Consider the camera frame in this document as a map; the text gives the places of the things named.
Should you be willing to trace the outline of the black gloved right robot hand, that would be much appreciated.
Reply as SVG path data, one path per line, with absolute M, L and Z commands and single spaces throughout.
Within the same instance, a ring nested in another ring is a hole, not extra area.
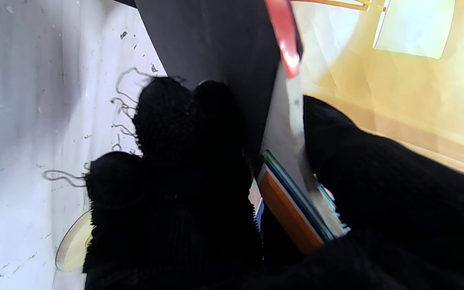
M 143 156 L 110 152 L 85 176 L 85 288 L 464 290 L 464 174 L 303 105 L 307 158 L 346 235 L 302 255 L 265 211 L 262 241 L 231 90 L 155 77 L 133 119 Z

